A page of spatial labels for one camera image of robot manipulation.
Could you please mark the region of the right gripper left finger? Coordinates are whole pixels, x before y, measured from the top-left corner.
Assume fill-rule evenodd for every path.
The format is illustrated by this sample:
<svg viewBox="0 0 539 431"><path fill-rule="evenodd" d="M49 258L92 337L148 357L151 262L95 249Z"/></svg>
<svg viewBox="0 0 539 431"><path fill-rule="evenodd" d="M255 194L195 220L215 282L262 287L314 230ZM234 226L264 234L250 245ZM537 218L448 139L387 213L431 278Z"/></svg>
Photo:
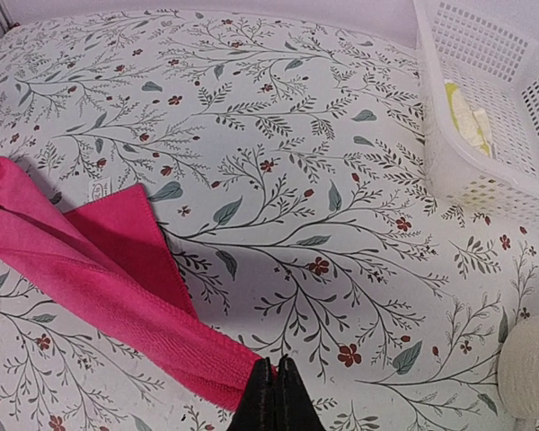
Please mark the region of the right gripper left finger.
<svg viewBox="0 0 539 431"><path fill-rule="evenodd" d="M227 431L271 431L275 428L274 373L268 358L257 360Z"/></svg>

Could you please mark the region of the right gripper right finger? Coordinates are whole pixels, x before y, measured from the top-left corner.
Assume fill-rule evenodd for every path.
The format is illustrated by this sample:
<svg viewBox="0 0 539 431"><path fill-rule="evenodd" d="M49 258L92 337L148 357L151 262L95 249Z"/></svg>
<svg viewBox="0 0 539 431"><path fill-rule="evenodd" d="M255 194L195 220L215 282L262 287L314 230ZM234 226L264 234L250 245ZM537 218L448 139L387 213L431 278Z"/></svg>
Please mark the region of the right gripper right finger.
<svg viewBox="0 0 539 431"><path fill-rule="evenodd" d="M295 361L283 356L274 383L274 429L324 431Z"/></svg>

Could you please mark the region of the pink red towel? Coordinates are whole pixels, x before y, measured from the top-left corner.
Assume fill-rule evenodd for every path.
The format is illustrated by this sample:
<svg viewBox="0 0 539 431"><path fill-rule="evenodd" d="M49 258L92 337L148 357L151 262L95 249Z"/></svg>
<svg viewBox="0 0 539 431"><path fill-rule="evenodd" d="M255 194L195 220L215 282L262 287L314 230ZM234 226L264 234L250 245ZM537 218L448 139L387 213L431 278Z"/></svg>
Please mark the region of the pink red towel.
<svg viewBox="0 0 539 431"><path fill-rule="evenodd" d="M140 185L61 213L0 157L0 259L222 408L273 389L268 360L199 319Z"/></svg>

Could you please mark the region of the green white patterned towel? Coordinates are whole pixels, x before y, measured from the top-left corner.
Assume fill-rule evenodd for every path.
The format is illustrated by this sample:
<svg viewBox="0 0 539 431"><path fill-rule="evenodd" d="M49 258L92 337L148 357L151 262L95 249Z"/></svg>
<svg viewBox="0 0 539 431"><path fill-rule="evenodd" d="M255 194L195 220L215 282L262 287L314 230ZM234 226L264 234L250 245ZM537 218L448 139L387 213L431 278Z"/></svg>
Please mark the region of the green white patterned towel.
<svg viewBox="0 0 539 431"><path fill-rule="evenodd" d="M445 80L447 102L455 129L463 140L481 154L494 157L494 145L489 116L484 108L473 110L461 87Z"/></svg>

